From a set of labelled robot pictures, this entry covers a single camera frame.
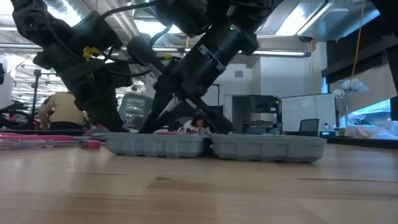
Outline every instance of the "black chair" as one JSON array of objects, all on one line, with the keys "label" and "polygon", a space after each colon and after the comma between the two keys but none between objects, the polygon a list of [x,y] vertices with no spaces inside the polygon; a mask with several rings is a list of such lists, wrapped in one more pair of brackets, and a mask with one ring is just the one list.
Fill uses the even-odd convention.
[{"label": "black chair", "polygon": [[300,136],[318,137],[319,119],[301,120],[300,130],[298,132]]}]

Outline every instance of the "ceiling light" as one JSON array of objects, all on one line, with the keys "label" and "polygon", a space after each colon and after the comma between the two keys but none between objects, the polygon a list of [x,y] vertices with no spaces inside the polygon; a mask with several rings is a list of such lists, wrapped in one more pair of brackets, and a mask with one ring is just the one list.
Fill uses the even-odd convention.
[{"label": "ceiling light", "polygon": [[11,1],[2,1],[0,7],[0,14],[11,15],[14,10]]},{"label": "ceiling light", "polygon": [[71,5],[66,0],[61,0],[63,5],[66,7],[66,13],[59,13],[56,9],[49,7],[48,12],[51,13],[57,19],[61,19],[65,21],[68,25],[74,26],[81,21],[81,17],[77,14],[77,12],[71,7]]},{"label": "ceiling light", "polygon": [[[34,94],[35,92],[34,91],[19,91],[19,90],[13,90],[12,91],[12,93],[15,93],[15,94]],[[50,91],[38,91],[37,92],[37,94],[40,94],[40,95],[52,95],[52,94],[55,94],[55,92],[50,92]]]},{"label": "ceiling light", "polygon": [[8,27],[8,26],[0,27],[0,30],[1,31],[18,31],[16,27]]},{"label": "ceiling light", "polygon": [[[166,27],[159,22],[149,22],[149,21],[134,21],[137,25],[139,32],[149,34],[151,37],[155,36],[157,33],[162,32]],[[176,27],[172,26],[169,31],[170,34],[178,34],[181,33],[181,30]]]},{"label": "ceiling light", "polygon": [[292,36],[301,35],[314,22],[316,22],[331,6],[333,3],[320,3],[317,7],[311,11],[308,11],[308,6],[305,3],[299,3],[293,12],[286,18],[284,23],[281,25],[279,30],[276,32],[276,36]]},{"label": "ceiling light", "polygon": [[271,50],[257,50],[255,52],[253,52],[253,55],[304,57],[305,56],[305,52],[283,52],[283,51],[271,51]]},{"label": "ceiling light", "polygon": [[155,52],[162,52],[162,53],[178,52],[178,49],[176,48],[154,47],[153,49]]},{"label": "ceiling light", "polygon": [[295,35],[305,24],[305,13],[301,6],[297,6],[293,12],[286,18],[276,32],[276,36]]},{"label": "ceiling light", "polygon": [[312,17],[312,19],[310,21],[308,21],[298,32],[298,35],[302,35],[308,28],[310,28],[312,26],[312,24],[314,24],[314,22],[316,22],[319,17],[321,17],[330,7],[332,7],[333,3],[328,3],[326,4],[326,6],[324,6],[321,11],[319,11],[316,15],[314,15]]}]

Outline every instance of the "cable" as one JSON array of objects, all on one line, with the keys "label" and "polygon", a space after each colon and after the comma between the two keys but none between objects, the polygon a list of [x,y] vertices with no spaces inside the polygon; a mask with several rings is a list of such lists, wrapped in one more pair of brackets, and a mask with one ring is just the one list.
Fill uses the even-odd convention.
[{"label": "cable", "polygon": [[145,3],[141,3],[141,4],[135,4],[135,5],[131,5],[131,6],[124,6],[124,7],[112,9],[112,10],[109,10],[108,12],[105,12],[104,14],[102,14],[99,21],[103,20],[103,19],[107,18],[108,16],[115,14],[115,13],[129,11],[129,10],[133,10],[133,9],[145,8],[145,7],[149,7],[149,6],[154,6],[155,4],[156,4],[156,1],[151,1],[151,2],[145,2]]},{"label": "cable", "polygon": [[144,72],[141,73],[137,73],[137,74],[128,74],[128,73],[123,73],[123,72],[114,72],[114,71],[110,71],[111,73],[115,74],[115,75],[124,75],[124,76],[129,76],[129,77],[141,77],[144,75],[147,75],[150,73],[150,70],[146,70]]},{"label": "cable", "polygon": [[105,58],[104,58],[105,62],[112,56],[112,53],[114,50],[115,50],[115,46],[112,46],[111,50],[109,50],[108,54],[105,54]]},{"label": "cable", "polygon": [[362,0],[362,13],[361,13],[361,25],[359,27],[359,32],[358,32],[358,41],[356,43],[356,52],[355,52],[355,61],[354,61],[354,67],[353,67],[353,72],[351,74],[351,78],[349,80],[349,88],[351,89],[351,85],[353,84],[353,77],[355,74],[355,70],[356,70],[356,64],[358,62],[358,55],[359,55],[359,45],[361,43],[361,36],[362,36],[362,26],[363,26],[363,17],[364,17],[364,13],[365,13],[365,1],[366,0]]},{"label": "cable", "polygon": [[105,53],[105,52],[102,52],[101,53],[101,55],[102,56],[104,56],[105,57],[105,59],[104,59],[104,61],[107,61],[107,60],[112,60],[112,61],[114,61],[114,62],[121,62],[121,63],[128,63],[128,64],[137,64],[137,63],[140,63],[138,60],[134,60],[134,59],[120,59],[120,58],[116,58],[116,57],[113,57],[113,56],[111,56],[111,54],[112,54],[112,52],[109,50],[109,53]]},{"label": "cable", "polygon": [[157,40],[159,40],[159,38],[161,38],[163,35],[165,35],[166,33],[168,33],[170,31],[170,29],[172,28],[172,26],[168,26],[166,27],[163,31],[160,31],[159,33],[157,33],[155,36],[153,36],[153,38],[150,39],[149,41],[149,47],[153,48],[153,46],[155,45],[155,43],[157,42]]}]

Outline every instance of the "desk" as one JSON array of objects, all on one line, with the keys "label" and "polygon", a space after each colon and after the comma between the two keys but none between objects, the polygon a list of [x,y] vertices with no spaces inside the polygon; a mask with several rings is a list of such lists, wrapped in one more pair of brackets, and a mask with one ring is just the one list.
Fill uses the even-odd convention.
[{"label": "desk", "polygon": [[51,130],[10,130],[0,129],[1,133],[15,133],[15,134],[37,134],[37,135],[66,135],[66,136],[81,136],[84,131],[51,131]]},{"label": "desk", "polygon": [[397,140],[383,139],[356,139],[350,137],[324,136],[328,143],[331,144],[347,144],[352,146],[376,147],[387,149],[398,149]]},{"label": "desk", "polygon": [[0,152],[0,223],[397,223],[398,151],[327,145],[315,164]]}]

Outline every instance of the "fluorescent light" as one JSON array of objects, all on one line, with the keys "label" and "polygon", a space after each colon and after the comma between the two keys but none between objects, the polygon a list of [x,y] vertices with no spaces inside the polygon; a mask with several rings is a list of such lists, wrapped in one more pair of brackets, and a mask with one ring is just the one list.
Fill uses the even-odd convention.
[{"label": "fluorescent light", "polygon": [[16,27],[0,27],[1,31],[18,31]]},{"label": "fluorescent light", "polygon": [[0,7],[0,14],[11,15],[14,10],[11,1],[2,1]]},{"label": "fluorescent light", "polygon": [[[34,91],[18,91],[18,90],[13,90],[12,93],[15,94],[34,94]],[[50,92],[50,91],[38,91],[37,94],[40,95],[52,95],[55,94],[55,92]]]},{"label": "fluorescent light", "polygon": [[302,35],[308,28],[310,28],[310,26],[312,26],[312,24],[314,24],[314,22],[316,22],[331,6],[333,5],[333,3],[328,3],[325,7],[323,7],[321,9],[321,11],[319,11],[316,15],[314,15],[314,17],[307,22],[307,24],[305,24],[298,32],[298,35]]},{"label": "fluorescent light", "polygon": [[153,49],[154,49],[155,52],[162,52],[162,53],[178,52],[178,49],[176,49],[176,48],[158,48],[158,47],[155,47]]},{"label": "fluorescent light", "polygon": [[63,2],[64,6],[62,8],[66,13],[59,13],[56,9],[49,7],[48,12],[51,13],[57,19],[61,19],[65,21],[68,25],[74,26],[81,21],[81,17],[77,14],[77,12],[71,7],[71,5],[66,0],[60,0]]},{"label": "fluorescent light", "polygon": [[255,52],[253,52],[253,55],[304,57],[305,52],[283,52],[283,51],[271,51],[271,50],[257,50]]},{"label": "fluorescent light", "polygon": [[[159,22],[148,22],[148,21],[140,21],[135,20],[136,26],[139,32],[149,34],[151,37],[155,36],[157,33],[162,32],[166,27]],[[171,34],[178,34],[181,33],[181,30],[176,27],[172,26],[169,33]]]},{"label": "fluorescent light", "polygon": [[297,6],[293,12],[286,18],[276,32],[276,36],[295,35],[305,24],[305,13],[301,6]]}]

